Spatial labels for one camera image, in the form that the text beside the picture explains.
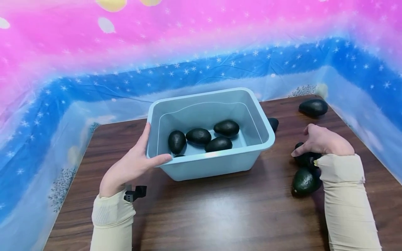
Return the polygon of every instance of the wooden table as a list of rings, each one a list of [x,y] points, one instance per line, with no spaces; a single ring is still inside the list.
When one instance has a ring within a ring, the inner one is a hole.
[[[175,182],[155,168],[133,185],[147,185],[134,202],[133,250],[329,250],[322,188],[296,199],[290,186],[297,167],[290,156],[305,141],[309,123],[350,141],[364,164],[366,189],[383,250],[402,248],[402,187],[350,128],[329,109],[322,118],[300,114],[307,96],[262,102],[279,120],[274,146],[250,171]],[[45,250],[89,250],[91,212],[102,176],[138,140],[145,120],[96,129]]]

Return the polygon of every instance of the forearm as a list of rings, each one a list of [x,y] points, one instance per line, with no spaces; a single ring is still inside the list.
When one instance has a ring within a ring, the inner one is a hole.
[[[364,188],[360,157],[325,155],[322,170],[325,217],[332,251],[378,251],[381,246]]]
[[[132,244],[132,224],[135,210],[123,199],[124,191],[112,197],[94,201],[91,251],[128,251]]]

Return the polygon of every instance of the dark green avocado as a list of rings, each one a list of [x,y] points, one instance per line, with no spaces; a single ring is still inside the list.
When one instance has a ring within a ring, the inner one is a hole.
[[[220,135],[230,138],[236,136],[239,133],[240,127],[238,123],[234,122],[233,120],[227,119],[217,123],[213,127],[213,130]]]
[[[207,153],[209,153],[209,152],[232,149],[232,147],[233,147],[233,144],[230,139],[225,138],[225,137],[217,137],[217,138],[214,138],[213,140],[211,140],[205,146],[205,151]]]
[[[186,134],[186,139],[190,141],[191,143],[197,144],[197,145],[207,145],[211,139],[211,133],[208,130],[202,129],[202,128],[196,128],[193,130],[190,130]]]
[[[292,194],[303,197],[317,191],[321,187],[320,175],[317,170],[300,168],[293,178]]]
[[[300,147],[302,144],[303,142],[297,143],[295,149]],[[294,157],[294,159],[299,167],[308,167],[311,169],[317,169],[318,167],[314,165],[314,160],[321,158],[321,156],[322,155],[320,153],[308,152],[303,153],[300,156]]]
[[[311,117],[318,117],[328,111],[328,105],[322,99],[310,99],[299,105],[299,111]]]
[[[268,118],[268,121],[269,121],[269,124],[272,127],[272,130],[275,133],[276,130],[278,129],[279,121],[276,118]]]
[[[181,131],[173,131],[170,133],[168,138],[168,146],[172,153],[179,154],[186,144],[186,136],[184,133]]]

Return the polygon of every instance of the right hand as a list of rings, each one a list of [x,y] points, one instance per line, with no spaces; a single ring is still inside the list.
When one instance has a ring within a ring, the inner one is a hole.
[[[355,154],[355,150],[346,139],[325,127],[309,124],[304,129],[304,135],[308,135],[308,140],[292,152],[292,157],[297,157],[307,152],[335,154],[338,156]]]

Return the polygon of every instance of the light blue plastic bin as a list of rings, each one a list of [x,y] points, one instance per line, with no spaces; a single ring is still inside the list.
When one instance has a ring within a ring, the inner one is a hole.
[[[213,126],[232,119],[240,126],[232,139],[233,148],[206,153],[203,147],[187,142],[184,157],[173,158],[160,166],[173,180],[191,180],[250,170],[261,151],[270,148],[275,134],[254,93],[246,88],[206,92],[154,102],[148,113],[151,132],[147,157],[170,153],[169,134],[174,130],[186,134],[204,128],[216,138]]]

